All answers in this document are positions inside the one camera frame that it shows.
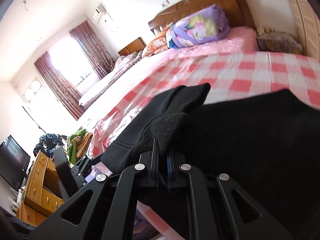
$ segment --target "orange pillow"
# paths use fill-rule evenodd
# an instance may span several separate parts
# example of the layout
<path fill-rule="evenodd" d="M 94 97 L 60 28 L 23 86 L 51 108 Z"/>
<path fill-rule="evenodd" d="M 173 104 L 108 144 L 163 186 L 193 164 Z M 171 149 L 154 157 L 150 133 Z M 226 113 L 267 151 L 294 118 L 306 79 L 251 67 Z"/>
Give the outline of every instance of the orange pillow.
<path fill-rule="evenodd" d="M 154 54 L 155 51 L 167 46 L 167 40 L 165 35 L 169 27 L 165 27 L 162 32 L 158 33 L 156 37 L 144 48 L 142 57 L 149 57 Z"/>

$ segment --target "drawer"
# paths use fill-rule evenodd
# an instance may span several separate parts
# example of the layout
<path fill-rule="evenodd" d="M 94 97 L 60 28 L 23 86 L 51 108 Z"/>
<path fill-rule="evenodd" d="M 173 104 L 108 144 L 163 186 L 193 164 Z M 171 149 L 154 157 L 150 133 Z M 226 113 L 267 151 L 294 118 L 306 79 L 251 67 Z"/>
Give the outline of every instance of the drawer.
<path fill-rule="evenodd" d="M 43 174 L 44 174 L 44 165 L 38 162 L 32 181 L 37 182 L 39 185 L 42 185 Z"/>
<path fill-rule="evenodd" d="M 41 190 L 42 188 L 39 185 L 32 183 L 29 198 L 34 202 L 40 203 Z"/>
<path fill-rule="evenodd" d="M 56 166 L 54 166 L 54 162 L 52 160 L 49 160 L 49 162 L 48 162 L 48 169 L 57 173 Z"/>
<path fill-rule="evenodd" d="M 36 211 L 36 225 L 39 226 L 43 221 L 47 219 L 46 216 L 43 214 L 40 214 L 39 212 Z"/>
<path fill-rule="evenodd" d="M 39 152 L 39 154 L 40 154 L 39 162 L 41 162 L 44 166 L 46 166 L 48 157 L 42 152 Z"/>
<path fill-rule="evenodd" d="M 41 206 L 53 212 L 53 194 L 46 191 L 45 189 L 42 189 Z"/>
<path fill-rule="evenodd" d="M 36 211 L 25 204 L 22 204 L 22 221 L 36 226 Z"/>
<path fill-rule="evenodd" d="M 63 200 L 57 196 L 53 196 L 53 212 L 55 212 L 59 206 L 63 204 Z"/>

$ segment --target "wooden headboard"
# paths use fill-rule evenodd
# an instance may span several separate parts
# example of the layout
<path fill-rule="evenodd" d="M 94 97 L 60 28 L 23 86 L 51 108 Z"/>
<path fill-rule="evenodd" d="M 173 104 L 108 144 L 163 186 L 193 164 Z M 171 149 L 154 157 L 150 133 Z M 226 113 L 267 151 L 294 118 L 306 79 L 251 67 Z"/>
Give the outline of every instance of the wooden headboard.
<path fill-rule="evenodd" d="M 221 6 L 231 27 L 248 26 L 255 30 L 254 21 L 246 0 L 182 0 L 159 13 L 149 22 L 150 30 L 157 34 L 171 22 L 177 22 L 212 4 Z"/>

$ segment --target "pink and white checkered sheet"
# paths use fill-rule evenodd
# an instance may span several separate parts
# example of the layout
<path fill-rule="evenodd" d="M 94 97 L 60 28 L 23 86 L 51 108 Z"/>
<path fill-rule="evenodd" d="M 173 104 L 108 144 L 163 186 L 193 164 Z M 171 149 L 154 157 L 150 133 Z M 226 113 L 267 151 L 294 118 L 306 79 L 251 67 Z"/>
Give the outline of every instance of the pink and white checkered sheet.
<path fill-rule="evenodd" d="M 95 105 L 102 106 L 90 114 L 84 125 L 93 133 L 91 156 L 103 153 L 155 95 L 179 85 L 209 83 L 211 90 L 205 104 L 289 88 L 302 102 L 320 109 L 320 62 L 310 57 L 271 52 L 156 56 L 142 59 L 128 70 Z M 114 105 L 106 106 L 108 97 Z M 103 164 L 100 169 L 111 174 Z M 148 206 L 138 203 L 137 209 L 167 239 L 183 239 Z"/>

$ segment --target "wooden wardrobe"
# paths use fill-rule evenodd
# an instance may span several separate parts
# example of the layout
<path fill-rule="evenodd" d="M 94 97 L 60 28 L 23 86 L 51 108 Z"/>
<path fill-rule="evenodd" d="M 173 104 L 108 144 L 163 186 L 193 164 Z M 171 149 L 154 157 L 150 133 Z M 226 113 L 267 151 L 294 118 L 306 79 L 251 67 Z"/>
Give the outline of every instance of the wooden wardrobe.
<path fill-rule="evenodd" d="M 289 0 L 303 55 L 320 60 L 320 21 L 307 0 Z"/>

